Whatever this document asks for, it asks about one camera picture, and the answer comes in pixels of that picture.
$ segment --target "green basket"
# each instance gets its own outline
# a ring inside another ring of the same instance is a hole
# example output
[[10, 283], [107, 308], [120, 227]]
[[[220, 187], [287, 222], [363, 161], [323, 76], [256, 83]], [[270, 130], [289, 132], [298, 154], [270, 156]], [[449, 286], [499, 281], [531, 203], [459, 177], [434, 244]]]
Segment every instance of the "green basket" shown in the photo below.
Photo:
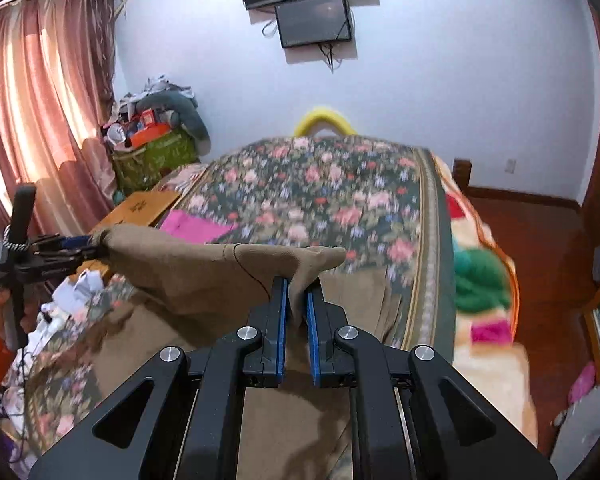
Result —
[[191, 138], [178, 127], [132, 152], [114, 152], [111, 161], [118, 186], [130, 195], [151, 189], [179, 166], [197, 162], [198, 156]]

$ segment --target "electrical outlet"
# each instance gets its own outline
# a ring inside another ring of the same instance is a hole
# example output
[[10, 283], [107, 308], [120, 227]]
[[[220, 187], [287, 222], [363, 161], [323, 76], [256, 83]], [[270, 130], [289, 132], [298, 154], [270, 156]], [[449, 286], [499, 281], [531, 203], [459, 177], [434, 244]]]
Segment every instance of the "electrical outlet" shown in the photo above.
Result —
[[507, 165], [504, 167], [505, 173], [514, 173], [516, 171], [516, 159], [507, 159]]

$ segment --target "pink paper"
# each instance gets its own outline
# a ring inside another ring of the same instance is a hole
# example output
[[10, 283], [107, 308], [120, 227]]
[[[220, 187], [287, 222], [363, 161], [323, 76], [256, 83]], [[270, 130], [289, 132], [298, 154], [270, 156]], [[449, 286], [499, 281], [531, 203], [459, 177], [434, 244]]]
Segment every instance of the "pink paper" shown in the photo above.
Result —
[[511, 327], [506, 319], [485, 324], [471, 325], [472, 343], [496, 343], [505, 345], [511, 343]]
[[169, 211], [167, 218], [160, 226], [160, 231], [186, 240], [192, 244], [206, 244], [235, 229], [235, 224], [220, 225], [197, 216], [190, 216], [184, 211]]

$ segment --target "small monitor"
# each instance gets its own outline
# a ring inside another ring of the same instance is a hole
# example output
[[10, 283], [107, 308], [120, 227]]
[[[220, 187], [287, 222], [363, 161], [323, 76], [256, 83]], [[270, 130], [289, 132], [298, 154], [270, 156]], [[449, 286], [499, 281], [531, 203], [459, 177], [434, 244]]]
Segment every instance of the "small monitor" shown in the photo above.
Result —
[[350, 41], [346, 0], [292, 0], [276, 5], [282, 48]]

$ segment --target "metal screw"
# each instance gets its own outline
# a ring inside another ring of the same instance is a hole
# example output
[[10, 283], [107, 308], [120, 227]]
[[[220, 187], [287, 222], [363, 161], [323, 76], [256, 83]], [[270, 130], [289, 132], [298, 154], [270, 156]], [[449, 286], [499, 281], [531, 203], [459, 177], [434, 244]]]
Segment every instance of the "metal screw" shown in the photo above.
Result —
[[430, 346], [422, 345], [416, 348], [416, 357], [421, 361], [431, 361], [434, 355], [436, 355], [436, 353]]
[[240, 339], [244, 339], [245, 341], [249, 339], [253, 339], [258, 335], [258, 331], [253, 326], [243, 326], [238, 329], [238, 337]]
[[180, 357], [180, 350], [178, 350], [175, 346], [167, 346], [166, 348], [160, 350], [160, 359], [166, 363], [175, 361], [178, 357]]
[[341, 326], [338, 335], [343, 339], [355, 339], [358, 337], [358, 329], [354, 326]]

